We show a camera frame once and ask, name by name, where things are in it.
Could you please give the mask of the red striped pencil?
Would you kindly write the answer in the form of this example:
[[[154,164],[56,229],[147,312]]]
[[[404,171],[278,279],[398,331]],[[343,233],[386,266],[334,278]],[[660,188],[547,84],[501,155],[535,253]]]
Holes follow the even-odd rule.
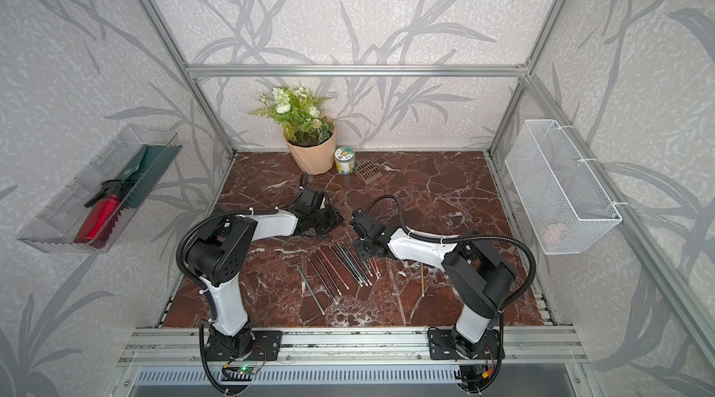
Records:
[[[325,253],[325,251],[323,250],[323,248],[320,248],[320,250],[318,250],[318,251],[320,251],[322,257],[325,259],[325,261],[327,262],[327,264],[330,266],[331,271],[332,271],[332,272],[334,273],[334,275],[339,279],[340,283],[342,283],[344,289],[350,290],[349,285],[348,285],[347,282],[344,280],[343,276],[340,274],[340,271],[337,270],[337,268],[335,268],[335,266],[334,266],[333,263],[331,262],[331,259],[330,259],[330,258],[328,257],[328,255]]]

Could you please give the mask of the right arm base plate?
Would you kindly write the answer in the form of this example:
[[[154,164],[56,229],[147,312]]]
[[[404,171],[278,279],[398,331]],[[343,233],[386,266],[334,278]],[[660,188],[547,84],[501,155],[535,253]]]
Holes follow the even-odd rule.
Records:
[[[478,342],[471,342],[453,329],[430,327],[429,355],[432,360],[502,360],[505,352],[503,337],[497,329],[487,329]]]

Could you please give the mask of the dark blue pencil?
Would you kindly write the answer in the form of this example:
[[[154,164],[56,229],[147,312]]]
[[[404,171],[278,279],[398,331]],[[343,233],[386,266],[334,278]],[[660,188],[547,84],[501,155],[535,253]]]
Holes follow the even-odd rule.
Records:
[[[323,285],[323,287],[324,287],[326,293],[328,294],[328,296],[331,298],[331,300],[333,301],[333,303],[336,303],[336,304],[337,304],[337,299],[336,299],[335,295],[333,294],[333,291],[331,291],[331,289],[329,288],[329,285],[327,285],[326,281],[325,281],[325,280],[323,279],[323,277],[321,276],[320,271],[318,270],[316,264],[313,262],[313,260],[312,260],[310,257],[309,257],[307,260],[308,260],[308,263],[309,263],[309,265],[311,266],[311,268],[312,268],[312,269],[314,270],[314,272],[316,273],[316,276],[318,277],[318,280],[319,280],[320,283]]]

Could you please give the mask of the green pencil clear cap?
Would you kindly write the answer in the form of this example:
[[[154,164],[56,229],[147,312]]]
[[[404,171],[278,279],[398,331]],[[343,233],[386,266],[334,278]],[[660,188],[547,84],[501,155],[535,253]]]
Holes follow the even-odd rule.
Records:
[[[356,267],[361,271],[361,274],[364,277],[364,281],[368,283],[368,285],[373,285],[374,282],[372,281],[372,279],[374,278],[374,275],[372,274],[372,270],[369,265],[365,261],[363,261],[361,257],[357,254],[357,251],[355,250],[354,246],[354,241],[351,237],[348,237],[348,241],[346,242],[346,252],[348,253],[348,255],[350,255]]]

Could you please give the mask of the yellow pencil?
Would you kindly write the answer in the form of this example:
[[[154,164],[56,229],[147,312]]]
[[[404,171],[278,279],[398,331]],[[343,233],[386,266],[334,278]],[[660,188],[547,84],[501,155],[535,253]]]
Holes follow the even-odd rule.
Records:
[[[420,264],[420,278],[421,278],[421,298],[426,294],[426,281],[425,281],[425,266]]]

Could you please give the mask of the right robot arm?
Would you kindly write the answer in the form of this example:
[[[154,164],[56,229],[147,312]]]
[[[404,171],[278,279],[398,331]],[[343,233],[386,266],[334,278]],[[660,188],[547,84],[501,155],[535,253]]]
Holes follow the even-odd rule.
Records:
[[[385,226],[369,212],[353,213],[361,257],[411,260],[442,270],[461,298],[463,311],[454,326],[455,338],[466,346],[479,343],[495,319],[516,280],[514,268],[476,231],[462,236],[437,236]]]

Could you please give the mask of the blue pencil purple cap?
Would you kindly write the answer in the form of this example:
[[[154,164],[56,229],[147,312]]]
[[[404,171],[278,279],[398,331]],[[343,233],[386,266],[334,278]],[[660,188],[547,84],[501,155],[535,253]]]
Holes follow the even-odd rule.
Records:
[[[370,280],[364,275],[361,268],[352,260],[352,257],[350,257],[350,255],[348,255],[348,252],[346,252],[344,247],[341,246],[341,244],[339,244],[339,242],[336,242],[335,246],[336,246],[336,249],[338,250],[339,254],[346,261],[348,268],[350,268],[351,272],[355,275],[359,284],[360,285],[371,285],[372,283],[370,282]]]

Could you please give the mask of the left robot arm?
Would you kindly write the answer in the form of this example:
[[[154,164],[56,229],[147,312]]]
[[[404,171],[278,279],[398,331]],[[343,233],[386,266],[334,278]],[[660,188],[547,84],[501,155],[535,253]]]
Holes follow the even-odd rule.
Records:
[[[205,218],[180,240],[176,264],[204,294],[213,331],[234,341],[250,329],[238,276],[251,244],[279,237],[322,236],[343,221],[325,192],[303,187],[287,209],[248,208]]]

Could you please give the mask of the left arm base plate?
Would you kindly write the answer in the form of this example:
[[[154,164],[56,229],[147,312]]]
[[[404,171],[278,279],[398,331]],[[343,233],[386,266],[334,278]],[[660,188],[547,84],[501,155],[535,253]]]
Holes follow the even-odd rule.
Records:
[[[206,358],[209,362],[228,361],[246,358],[255,362],[275,362],[279,356],[281,331],[252,330],[243,331],[229,337],[210,328],[210,335],[205,345]]]

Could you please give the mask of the blue striped pencil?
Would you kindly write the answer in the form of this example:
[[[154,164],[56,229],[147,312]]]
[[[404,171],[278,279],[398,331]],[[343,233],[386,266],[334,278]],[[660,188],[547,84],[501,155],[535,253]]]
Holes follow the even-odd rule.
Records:
[[[322,257],[321,257],[321,255],[320,255],[320,251],[317,251],[317,252],[316,252],[316,259],[318,259],[318,262],[320,263],[320,265],[322,266],[322,268],[325,270],[326,274],[328,275],[329,281],[330,281],[330,283],[333,285],[333,288],[336,290],[338,296],[342,296],[343,293],[342,293],[340,287],[337,285],[337,282],[335,281],[335,279],[334,279],[333,276],[331,275],[331,272],[328,270],[328,267],[327,267],[326,263],[322,260]]]

